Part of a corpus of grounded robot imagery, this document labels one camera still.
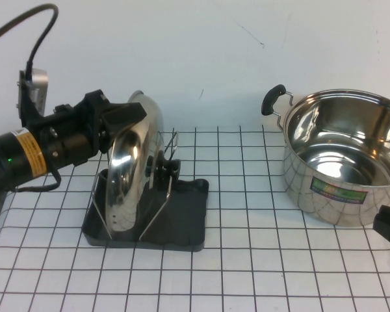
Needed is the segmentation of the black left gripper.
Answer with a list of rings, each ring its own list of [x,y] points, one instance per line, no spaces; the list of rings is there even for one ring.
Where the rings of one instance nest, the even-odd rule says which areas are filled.
[[[55,130],[45,145],[56,168],[78,166],[99,151],[107,153],[113,137],[147,116],[140,103],[110,104],[101,90],[87,93],[75,106],[59,105],[43,118],[44,125]]]

